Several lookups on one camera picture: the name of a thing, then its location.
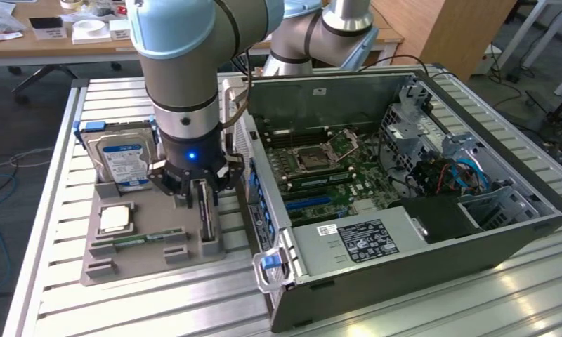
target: motherboard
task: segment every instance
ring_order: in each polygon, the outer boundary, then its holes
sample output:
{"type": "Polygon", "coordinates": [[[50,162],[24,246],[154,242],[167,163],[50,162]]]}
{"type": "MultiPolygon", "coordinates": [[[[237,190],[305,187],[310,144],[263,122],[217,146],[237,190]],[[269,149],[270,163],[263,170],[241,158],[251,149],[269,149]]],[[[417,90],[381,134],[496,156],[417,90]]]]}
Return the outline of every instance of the motherboard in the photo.
{"type": "Polygon", "coordinates": [[[325,136],[287,137],[271,142],[267,156],[294,227],[386,209],[401,199],[352,130],[341,130],[325,143],[313,144],[325,136]]]}

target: floor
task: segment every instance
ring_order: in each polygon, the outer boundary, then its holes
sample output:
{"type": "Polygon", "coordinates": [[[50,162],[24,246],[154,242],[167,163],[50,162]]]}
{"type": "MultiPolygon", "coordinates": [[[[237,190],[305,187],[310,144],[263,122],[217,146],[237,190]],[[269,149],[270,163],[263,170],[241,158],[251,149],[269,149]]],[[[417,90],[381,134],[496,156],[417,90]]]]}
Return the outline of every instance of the floor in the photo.
{"type": "MultiPolygon", "coordinates": [[[[496,45],[504,48],[514,35],[521,22],[504,26],[496,38],[496,45]]],[[[531,41],[540,31],[532,31],[520,50],[514,54],[504,72],[517,64],[517,56],[523,55],[531,41]]],[[[72,70],[83,78],[138,77],[142,76],[138,62],[123,62],[123,70],[115,72],[108,63],[75,65],[72,70]]],[[[31,74],[38,67],[23,67],[24,74],[31,74]]],[[[553,104],[561,98],[553,95],[553,90],[562,81],[562,43],[553,40],[551,46],[533,67],[536,78],[523,77],[516,85],[520,90],[539,91],[553,104]]],[[[16,154],[35,148],[51,147],[55,144],[62,113],[68,98],[70,79],[62,73],[50,74],[39,84],[34,85],[26,94],[31,104],[18,105],[9,90],[22,80],[0,67],[0,154],[16,154]]],[[[473,77],[469,82],[473,90],[489,103],[516,95],[516,91],[497,85],[486,77],[473,77]]],[[[539,112],[537,107],[525,105],[525,98],[512,100],[501,105],[501,111],[508,113],[518,122],[525,122],[529,115],[539,112]]],[[[43,152],[30,156],[22,164],[32,164],[50,160],[50,153],[43,152]]],[[[4,166],[0,173],[11,174],[14,167],[4,166]]],[[[24,259],[27,240],[34,225],[34,218],[48,166],[20,168],[18,172],[18,188],[12,197],[0,205],[0,230],[11,254],[12,275],[7,284],[0,288],[0,335],[4,328],[12,292],[15,291],[20,266],[24,259]]],[[[7,178],[0,177],[0,185],[7,178]]],[[[0,251],[0,281],[5,275],[5,258],[0,251]]]]}

